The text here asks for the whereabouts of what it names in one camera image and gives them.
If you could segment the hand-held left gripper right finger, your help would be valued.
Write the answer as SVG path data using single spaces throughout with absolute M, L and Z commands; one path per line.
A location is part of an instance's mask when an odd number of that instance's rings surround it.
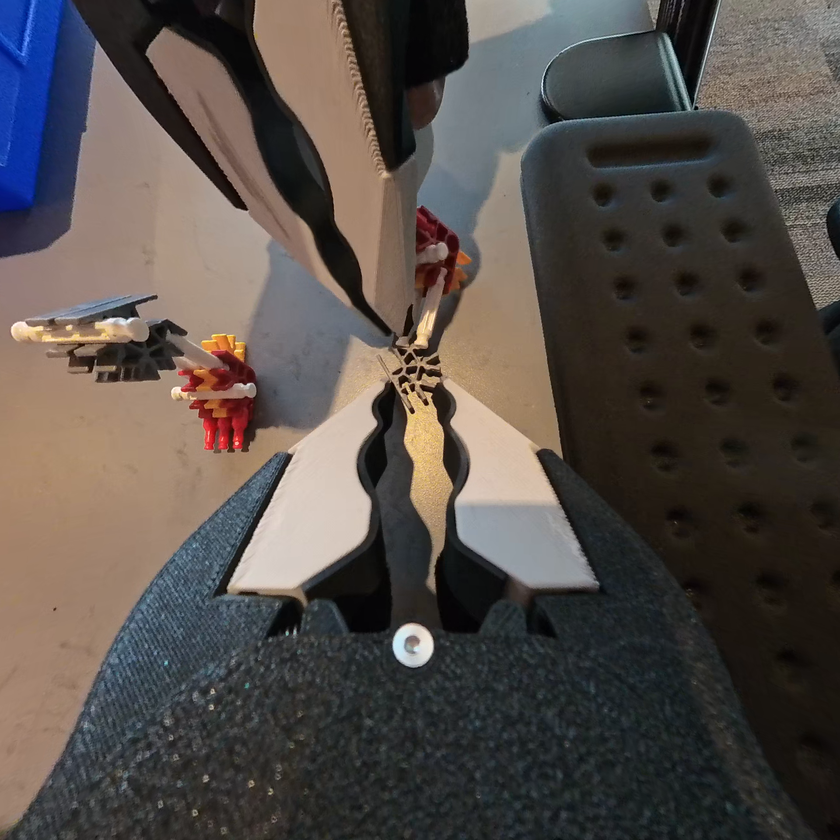
M 438 386 L 453 544 L 522 594 L 598 592 L 538 447 L 454 381 Z

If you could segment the black dimpled plastic panel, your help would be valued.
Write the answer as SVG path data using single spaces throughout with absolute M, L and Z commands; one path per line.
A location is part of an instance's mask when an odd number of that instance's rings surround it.
M 563 455 L 838 838 L 838 373 L 753 136 L 721 111 L 559 122 L 521 191 Z

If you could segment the grey-topped red yellow toy assembly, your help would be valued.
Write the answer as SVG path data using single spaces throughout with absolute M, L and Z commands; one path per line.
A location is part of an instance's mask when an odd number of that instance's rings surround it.
M 156 295 L 122 295 L 88 301 L 16 321 L 18 343 L 39 344 L 69 373 L 94 375 L 96 383 L 157 382 L 176 372 L 183 383 L 171 398 L 189 405 L 203 423 L 204 448 L 243 450 L 255 414 L 257 375 L 247 344 L 232 333 L 199 343 L 167 318 L 143 318 L 140 306 Z

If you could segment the small red yellow toy assembly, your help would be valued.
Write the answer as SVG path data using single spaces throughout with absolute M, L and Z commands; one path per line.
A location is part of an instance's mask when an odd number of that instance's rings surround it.
M 395 340 L 400 349 L 427 350 L 441 304 L 468 279 L 471 259 L 459 245 L 459 237 L 425 206 L 416 210 L 414 299 L 411 325 Z

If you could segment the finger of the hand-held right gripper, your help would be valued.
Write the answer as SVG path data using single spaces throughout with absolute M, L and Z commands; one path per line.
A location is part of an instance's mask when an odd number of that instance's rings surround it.
M 311 142 L 353 255 L 359 311 L 400 332 L 414 299 L 419 178 L 407 112 L 408 2 L 254 2 L 268 80 Z
M 163 27 L 146 57 L 257 224 L 334 295 L 392 333 L 365 296 L 359 260 L 265 82 L 247 74 L 241 87 L 212 45 L 181 26 Z

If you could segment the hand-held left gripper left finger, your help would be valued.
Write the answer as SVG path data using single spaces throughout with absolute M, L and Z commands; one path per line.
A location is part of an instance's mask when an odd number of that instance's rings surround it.
M 291 448 L 228 594 L 319 597 L 372 545 L 377 515 L 364 455 L 383 429 L 380 401 L 393 395 L 375 381 Z

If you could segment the person's right hand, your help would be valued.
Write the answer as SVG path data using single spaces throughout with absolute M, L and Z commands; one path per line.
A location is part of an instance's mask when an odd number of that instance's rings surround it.
M 445 77 L 406 90 L 406 102 L 413 130 L 418 132 L 437 116 L 445 91 Z

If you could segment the blue plastic bin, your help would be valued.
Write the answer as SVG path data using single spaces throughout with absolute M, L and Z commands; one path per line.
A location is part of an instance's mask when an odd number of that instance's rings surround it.
M 63 1 L 1 2 L 1 211 L 35 200 Z

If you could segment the grey snowflake connector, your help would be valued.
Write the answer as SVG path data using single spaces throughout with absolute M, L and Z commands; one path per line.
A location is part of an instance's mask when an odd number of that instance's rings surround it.
M 408 416 L 415 414 L 416 404 L 430 404 L 431 395 L 443 380 L 438 353 L 414 344 L 394 343 L 376 358 Z

